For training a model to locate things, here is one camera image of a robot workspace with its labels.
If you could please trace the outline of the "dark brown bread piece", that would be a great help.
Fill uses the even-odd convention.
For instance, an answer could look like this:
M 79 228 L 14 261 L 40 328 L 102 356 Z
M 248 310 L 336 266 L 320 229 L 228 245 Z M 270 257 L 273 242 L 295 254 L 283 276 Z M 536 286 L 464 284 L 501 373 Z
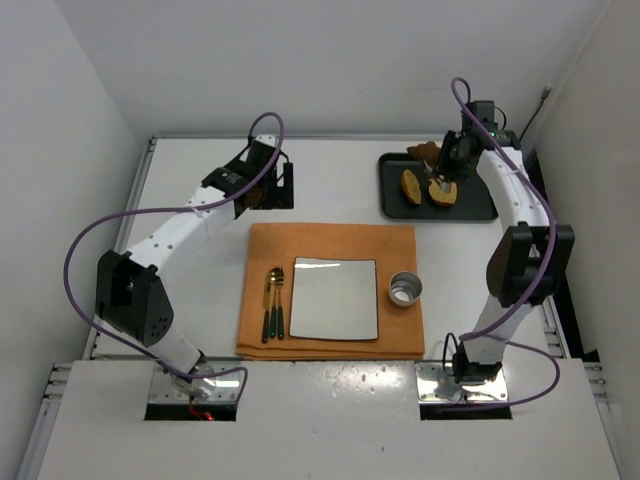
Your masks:
M 425 163 L 429 169 L 437 167 L 440 152 L 441 148 L 434 141 L 428 141 L 407 148 L 407 154 L 412 159 Z

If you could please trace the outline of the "metal serving tongs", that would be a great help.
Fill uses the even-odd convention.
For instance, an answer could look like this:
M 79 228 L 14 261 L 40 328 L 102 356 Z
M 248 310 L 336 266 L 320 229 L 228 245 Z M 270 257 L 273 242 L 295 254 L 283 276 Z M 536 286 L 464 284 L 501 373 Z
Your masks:
M 422 160 L 422 164 L 429 178 L 436 182 L 440 190 L 443 191 L 444 193 L 449 193 L 451 191 L 451 183 L 448 182 L 442 175 L 439 175 L 438 172 L 434 169 L 432 165 L 429 164 L 427 160 Z

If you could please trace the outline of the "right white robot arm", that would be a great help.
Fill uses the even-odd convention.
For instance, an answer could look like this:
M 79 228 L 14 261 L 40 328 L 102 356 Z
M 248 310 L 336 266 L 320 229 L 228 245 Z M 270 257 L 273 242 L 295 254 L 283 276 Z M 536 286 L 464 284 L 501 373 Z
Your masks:
M 435 167 L 448 186 L 478 176 L 503 230 L 486 267 L 487 301 L 451 360 L 458 383 L 495 379 L 523 319 L 559 288 L 575 242 L 529 179 L 517 136 L 498 127 L 494 112 L 491 101 L 464 103 L 461 129 L 445 135 Z

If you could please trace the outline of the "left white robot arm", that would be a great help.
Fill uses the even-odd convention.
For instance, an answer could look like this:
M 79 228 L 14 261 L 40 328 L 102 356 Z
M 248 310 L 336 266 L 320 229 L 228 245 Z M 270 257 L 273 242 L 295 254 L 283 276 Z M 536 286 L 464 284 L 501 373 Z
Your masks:
M 202 180 L 183 211 L 134 246 L 122 253 L 110 250 L 98 262 L 96 315 L 163 362 L 163 372 L 190 397 L 211 395 L 216 372 L 174 326 L 169 279 L 245 211 L 292 208 L 293 165 L 277 164 L 280 146 L 278 137 L 250 137 L 232 160 Z

